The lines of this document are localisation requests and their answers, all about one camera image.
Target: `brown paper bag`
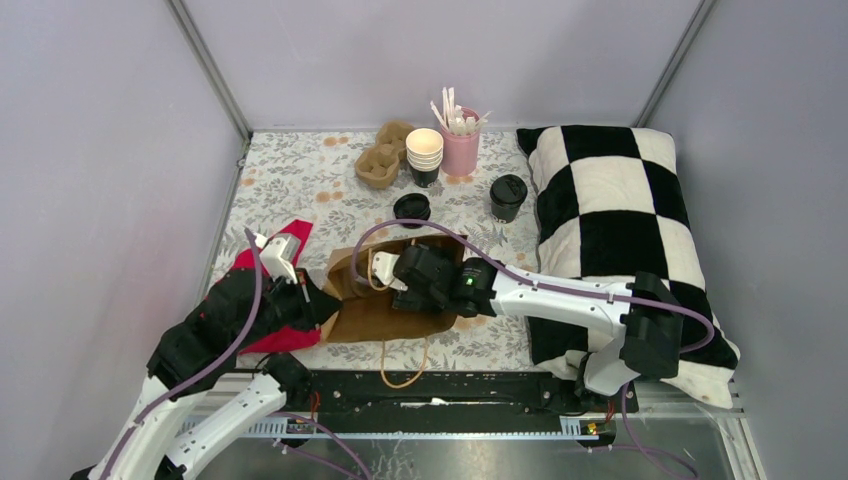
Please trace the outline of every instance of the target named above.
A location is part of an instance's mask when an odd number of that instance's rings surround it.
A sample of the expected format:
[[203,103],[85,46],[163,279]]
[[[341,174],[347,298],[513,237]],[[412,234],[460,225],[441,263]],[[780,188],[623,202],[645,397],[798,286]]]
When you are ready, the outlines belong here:
[[[399,254],[411,244],[412,239],[391,240],[365,245],[359,252],[357,271],[365,274],[368,267],[368,249],[373,253]],[[416,237],[416,242],[439,247],[454,255],[457,265],[462,263],[465,247],[446,235]],[[424,338],[444,332],[453,327],[456,314],[443,312],[438,315],[392,309],[394,290],[378,292],[367,285],[360,285],[350,277],[350,260],[353,248],[334,250],[330,254],[327,284],[324,291],[342,300],[342,309],[335,321],[327,322],[322,337],[330,343],[350,343],[399,338]]]

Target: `stacked paper cups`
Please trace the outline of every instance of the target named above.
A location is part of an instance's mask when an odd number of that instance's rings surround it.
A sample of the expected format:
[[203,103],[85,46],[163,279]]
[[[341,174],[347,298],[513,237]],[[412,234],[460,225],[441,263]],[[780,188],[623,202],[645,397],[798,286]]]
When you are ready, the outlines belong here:
[[419,187],[427,188],[439,178],[444,146],[442,135],[429,128],[419,128],[407,135],[406,161],[412,180]]

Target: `leaf pattern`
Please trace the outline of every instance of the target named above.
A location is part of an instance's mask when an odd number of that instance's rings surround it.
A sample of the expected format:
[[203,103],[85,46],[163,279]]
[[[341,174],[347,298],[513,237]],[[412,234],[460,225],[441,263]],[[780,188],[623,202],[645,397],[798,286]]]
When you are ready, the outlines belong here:
[[[426,190],[412,183],[406,165],[385,190],[371,189],[356,178],[353,162],[374,144],[374,136],[375,132],[257,132],[224,229],[212,280],[221,278],[238,252],[247,248],[244,227],[270,235],[300,218],[314,223],[314,227],[298,266],[306,268],[315,283],[323,286],[330,252],[352,246],[369,227],[393,218],[394,202],[412,192],[430,198],[430,219],[434,222],[467,234],[496,259],[538,269],[534,190],[530,188],[518,218],[510,224],[497,223],[489,210],[489,187],[499,176],[513,173],[531,185],[527,160],[513,133],[483,133],[477,170],[462,178],[442,173]],[[386,232],[379,240],[430,233],[396,227]],[[533,368],[523,319],[457,319],[454,328],[431,336],[429,342],[428,369]],[[309,368],[376,369],[381,348],[380,342],[327,344],[295,355]],[[386,369],[417,370],[423,354],[422,339],[386,342]],[[239,365],[253,366],[260,358],[261,354],[243,355]]]

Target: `gray wall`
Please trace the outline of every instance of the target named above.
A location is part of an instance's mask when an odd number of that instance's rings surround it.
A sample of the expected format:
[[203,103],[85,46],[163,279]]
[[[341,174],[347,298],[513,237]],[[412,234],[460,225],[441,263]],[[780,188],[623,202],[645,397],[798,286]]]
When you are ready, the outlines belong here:
[[651,123],[770,479],[845,473],[846,25],[844,0],[719,2]]
[[446,85],[492,125],[628,124],[698,0],[187,4],[254,128],[331,129],[435,124]]
[[5,2],[0,58],[0,478],[68,478],[193,307],[239,139],[163,1]]

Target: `gray floor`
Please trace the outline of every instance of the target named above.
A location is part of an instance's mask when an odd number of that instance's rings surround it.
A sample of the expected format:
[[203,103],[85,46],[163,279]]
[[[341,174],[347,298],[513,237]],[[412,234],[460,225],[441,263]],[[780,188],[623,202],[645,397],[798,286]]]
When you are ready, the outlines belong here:
[[[631,420],[643,445],[663,448],[687,458],[702,479],[733,478],[719,431],[707,419]],[[616,443],[629,443],[619,432]],[[667,478],[638,452],[569,453],[575,442],[534,440],[432,440],[349,442],[375,479],[658,479]],[[301,447],[356,472],[355,464],[328,440]],[[268,440],[240,439],[218,456],[201,480],[344,480],[311,460],[282,455]]]

